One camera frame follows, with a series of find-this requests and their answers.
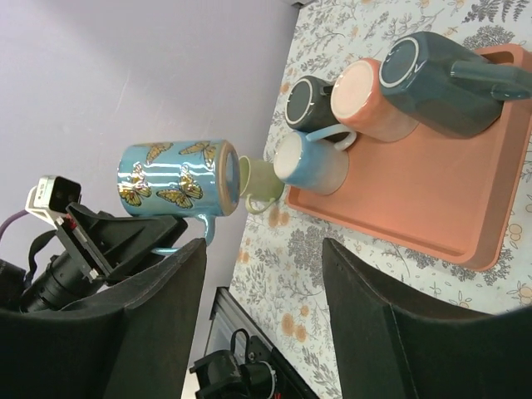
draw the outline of light green cup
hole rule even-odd
[[[273,164],[265,160],[254,160],[247,156],[239,158],[240,198],[245,199],[250,214],[262,214],[283,193],[284,183],[273,170]],[[255,209],[251,201],[266,203],[262,209]]]

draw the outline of mug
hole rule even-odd
[[[207,245],[214,237],[214,219],[229,216],[239,204],[239,185],[239,158],[226,140],[132,145],[118,166],[118,193],[128,214],[196,218],[205,224]]]
[[[337,125],[338,121],[331,110],[333,83],[315,76],[303,76],[288,94],[284,105],[284,119],[295,131],[312,133],[325,127]],[[341,141],[347,133],[342,132],[328,138]]]
[[[239,158],[240,198],[245,199],[250,214],[262,214],[281,197],[284,183],[273,170],[273,164],[265,160],[253,160],[247,156]],[[255,209],[251,200],[267,203],[262,209]]]
[[[486,58],[433,32],[399,39],[379,71],[382,94],[435,131],[472,137],[502,112],[503,101],[532,96],[532,74]]]
[[[336,118],[353,130],[377,140],[397,141],[412,133],[418,122],[382,96],[380,65],[363,58],[348,66],[334,84],[331,108]]]
[[[301,131],[288,133],[275,153],[275,174],[287,185],[321,195],[332,194],[347,177],[349,156],[345,150],[357,134],[350,131],[335,144],[321,139],[346,131],[346,126],[334,125],[307,135]]]

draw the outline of floral pattern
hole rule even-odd
[[[532,51],[530,0],[317,0],[294,32],[264,159],[289,132],[283,107],[306,74],[333,81],[362,57],[381,60],[399,37],[438,32],[468,48],[508,42]],[[532,304],[532,141],[496,266],[472,272],[431,256],[290,209],[283,200],[250,215],[230,291],[310,387],[342,397],[328,303],[322,241],[332,237],[383,273],[456,306],[501,313]]]

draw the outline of peach mug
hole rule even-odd
[[[332,89],[332,113],[354,131],[381,141],[397,141],[409,135],[418,121],[382,96],[380,65],[377,60],[363,58],[348,66]]]

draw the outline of yellow butterfly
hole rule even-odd
[[[135,164],[133,173],[131,173],[131,182],[118,185],[118,194],[131,206],[141,206],[141,197],[148,198],[151,196],[151,188],[145,182],[142,166],[139,163]]]
[[[145,143],[141,145],[150,147],[148,150],[148,155],[146,156],[146,164],[150,165],[162,152],[172,148],[174,143]]]
[[[180,151],[180,155],[201,153],[205,159],[205,163],[209,169],[213,168],[214,157],[216,156],[216,145],[211,144],[210,141],[198,141],[190,147],[186,147]]]
[[[157,196],[172,204],[176,204],[180,208],[190,209],[194,206],[192,200],[201,200],[203,198],[203,190],[192,178],[190,172],[184,168],[181,170],[179,188],[177,190],[157,191]]]

